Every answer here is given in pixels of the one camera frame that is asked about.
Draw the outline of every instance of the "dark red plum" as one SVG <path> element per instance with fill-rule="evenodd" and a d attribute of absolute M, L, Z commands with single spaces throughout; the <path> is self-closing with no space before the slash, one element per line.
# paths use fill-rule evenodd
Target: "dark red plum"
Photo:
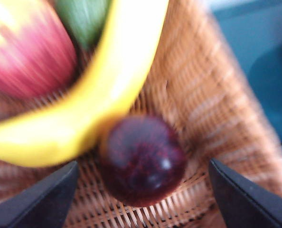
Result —
<path fill-rule="evenodd" d="M 104 137 L 99 163 L 111 195 L 127 205 L 146 207 L 177 188 L 187 159 L 165 122 L 135 115 L 119 121 Z"/>

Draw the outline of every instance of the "yellow banana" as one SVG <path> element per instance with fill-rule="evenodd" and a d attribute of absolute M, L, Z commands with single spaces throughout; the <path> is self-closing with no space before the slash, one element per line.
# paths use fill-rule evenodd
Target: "yellow banana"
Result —
<path fill-rule="evenodd" d="M 106 122 L 138 96 L 159 42 L 168 0 L 113 0 L 92 63 L 62 101 L 0 122 L 0 160 L 40 167 L 93 147 Z"/>

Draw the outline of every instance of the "apple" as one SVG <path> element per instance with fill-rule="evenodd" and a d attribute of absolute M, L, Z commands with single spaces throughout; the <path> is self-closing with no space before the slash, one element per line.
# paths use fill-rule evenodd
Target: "apple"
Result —
<path fill-rule="evenodd" d="M 0 0 L 0 90 L 18 98 L 68 84 L 76 54 L 62 22 L 43 0 Z"/>

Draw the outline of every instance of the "black object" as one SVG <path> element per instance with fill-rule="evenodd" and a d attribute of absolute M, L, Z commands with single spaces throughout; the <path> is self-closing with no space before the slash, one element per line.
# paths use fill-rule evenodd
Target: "black object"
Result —
<path fill-rule="evenodd" d="M 0 228 L 61 228 L 79 175 L 73 161 L 0 204 Z"/>
<path fill-rule="evenodd" d="M 216 159 L 210 161 L 208 170 L 228 228 L 282 228 L 282 198 Z"/>

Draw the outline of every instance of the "wicker basket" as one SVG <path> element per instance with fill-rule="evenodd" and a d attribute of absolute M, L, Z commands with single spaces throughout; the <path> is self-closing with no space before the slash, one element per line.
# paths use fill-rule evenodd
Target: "wicker basket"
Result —
<path fill-rule="evenodd" d="M 0 108 L 8 105 L 4 99 Z M 125 206 L 105 191 L 91 151 L 78 158 L 80 179 L 65 227 L 224 227 L 207 173 L 213 157 L 282 196 L 279 141 L 213 18 L 197 1 L 170 1 L 154 63 L 131 113 L 162 116 L 177 131 L 189 157 L 180 187 L 154 206 Z M 0 161 L 0 202 L 55 168 Z"/>

